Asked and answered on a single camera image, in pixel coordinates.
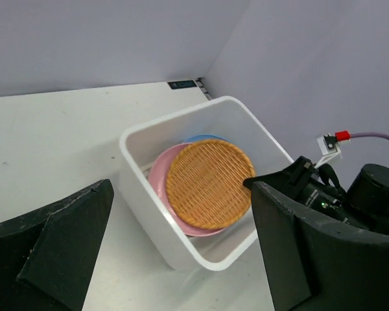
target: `red connector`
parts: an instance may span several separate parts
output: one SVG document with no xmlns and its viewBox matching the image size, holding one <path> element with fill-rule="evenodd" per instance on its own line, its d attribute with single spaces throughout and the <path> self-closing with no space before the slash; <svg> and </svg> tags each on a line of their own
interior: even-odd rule
<svg viewBox="0 0 389 311">
<path fill-rule="evenodd" d="M 335 133 L 335 136 L 337 138 L 337 141 L 348 141 L 349 139 L 351 139 L 351 135 L 348 131 L 337 132 Z"/>
</svg>

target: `cable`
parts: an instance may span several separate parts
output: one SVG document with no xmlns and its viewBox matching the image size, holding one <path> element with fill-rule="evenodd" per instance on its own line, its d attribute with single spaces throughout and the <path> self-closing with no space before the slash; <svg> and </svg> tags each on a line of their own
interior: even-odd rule
<svg viewBox="0 0 389 311">
<path fill-rule="evenodd" d="M 337 132 L 335 133 L 337 141 L 347 141 L 352 138 L 361 138 L 361 137 L 378 137 L 383 138 L 389 141 L 389 135 L 377 132 L 364 132 L 364 133 L 354 133 L 350 134 L 348 131 Z"/>
</svg>

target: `stacked plates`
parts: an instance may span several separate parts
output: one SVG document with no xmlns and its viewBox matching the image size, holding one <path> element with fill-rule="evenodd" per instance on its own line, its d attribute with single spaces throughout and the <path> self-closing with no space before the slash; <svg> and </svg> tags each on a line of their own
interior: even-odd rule
<svg viewBox="0 0 389 311">
<path fill-rule="evenodd" d="M 186 235 L 210 236 L 247 212 L 250 193 L 242 182 L 254 175 L 241 149 L 222 137 L 197 135 L 164 151 L 148 181 Z"/>
</svg>

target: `black label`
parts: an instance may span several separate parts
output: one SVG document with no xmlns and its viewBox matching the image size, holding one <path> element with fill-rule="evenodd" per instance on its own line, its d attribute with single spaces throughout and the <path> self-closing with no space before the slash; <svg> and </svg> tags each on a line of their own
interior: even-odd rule
<svg viewBox="0 0 389 311">
<path fill-rule="evenodd" d="M 187 89 L 189 87 L 196 87 L 196 83 L 193 80 L 186 80 L 186 81 L 173 81 L 168 82 L 171 89 Z"/>
</svg>

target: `pink plate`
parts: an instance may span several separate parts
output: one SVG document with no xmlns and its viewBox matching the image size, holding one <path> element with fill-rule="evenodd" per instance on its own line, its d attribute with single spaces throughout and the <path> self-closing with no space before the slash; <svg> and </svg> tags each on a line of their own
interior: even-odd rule
<svg viewBox="0 0 389 311">
<path fill-rule="evenodd" d="M 151 187 L 153 187 L 154 191 L 156 191 L 161 202 L 163 202 L 166 209 L 169 210 L 171 216 L 174 218 L 176 223 L 179 225 L 179 227 L 183 230 L 183 232 L 186 235 L 189 236 L 215 235 L 221 232 L 225 228 L 209 230 L 209 229 L 196 228 L 185 223 L 174 212 L 174 209 L 171 207 L 169 199 L 167 198 L 167 193 L 166 193 L 167 172 L 169 171 L 169 168 L 174 158 L 180 153 L 180 151 L 182 151 L 188 145 L 190 145 L 190 143 L 177 144 L 176 146 L 173 146 L 167 149 L 166 151 L 164 151 L 162 154 L 160 154 L 159 157 L 156 159 L 156 162 L 153 164 L 151 168 L 150 175 L 148 177 L 148 182 L 150 183 Z"/>
</svg>

